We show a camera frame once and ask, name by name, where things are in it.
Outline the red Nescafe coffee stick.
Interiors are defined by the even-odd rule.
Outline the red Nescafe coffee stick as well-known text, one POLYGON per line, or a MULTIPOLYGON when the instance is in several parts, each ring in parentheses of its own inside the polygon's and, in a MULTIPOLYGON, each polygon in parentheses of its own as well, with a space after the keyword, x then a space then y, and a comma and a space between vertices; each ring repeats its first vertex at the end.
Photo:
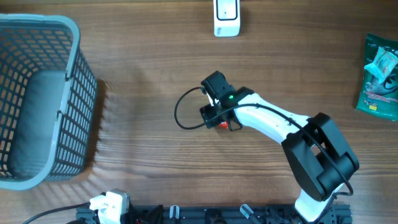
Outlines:
POLYGON ((226 121, 224 121, 219 124, 219 127, 223 129, 229 129, 229 124, 226 121))

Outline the green 3M gloves packet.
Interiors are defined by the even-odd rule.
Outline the green 3M gloves packet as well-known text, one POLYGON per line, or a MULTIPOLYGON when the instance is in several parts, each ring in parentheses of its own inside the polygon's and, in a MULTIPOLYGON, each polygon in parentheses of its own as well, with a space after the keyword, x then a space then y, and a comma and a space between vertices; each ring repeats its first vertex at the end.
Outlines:
MULTIPOLYGON (((370 64, 382 47, 397 56, 397 41, 384 39, 374 34, 366 36, 364 45, 364 66, 370 64)), ((383 83, 363 69, 363 84, 359 94, 357 110, 397 121, 397 65, 383 83)))

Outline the mint green tissue packet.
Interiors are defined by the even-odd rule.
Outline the mint green tissue packet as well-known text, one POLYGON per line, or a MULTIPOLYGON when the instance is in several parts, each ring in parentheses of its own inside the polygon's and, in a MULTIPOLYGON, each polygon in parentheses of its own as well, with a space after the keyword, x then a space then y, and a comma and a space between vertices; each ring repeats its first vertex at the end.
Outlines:
POLYGON ((378 47, 374 60, 370 64, 365 65, 364 69, 375 76, 379 83, 383 83, 396 65, 397 56, 392 52, 384 50, 382 47, 378 47))

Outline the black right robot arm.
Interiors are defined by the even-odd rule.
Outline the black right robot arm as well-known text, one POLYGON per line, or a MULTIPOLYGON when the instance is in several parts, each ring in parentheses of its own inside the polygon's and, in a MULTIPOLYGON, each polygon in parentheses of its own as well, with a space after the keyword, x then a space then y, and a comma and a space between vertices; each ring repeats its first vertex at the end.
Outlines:
POLYGON ((307 222, 319 222, 340 188, 359 169, 359 160, 336 123, 325 113, 299 115, 275 106, 246 87, 235 89, 215 71, 201 82, 209 99, 200 113, 207 128, 235 122, 280 144, 301 188, 294 207, 307 222))

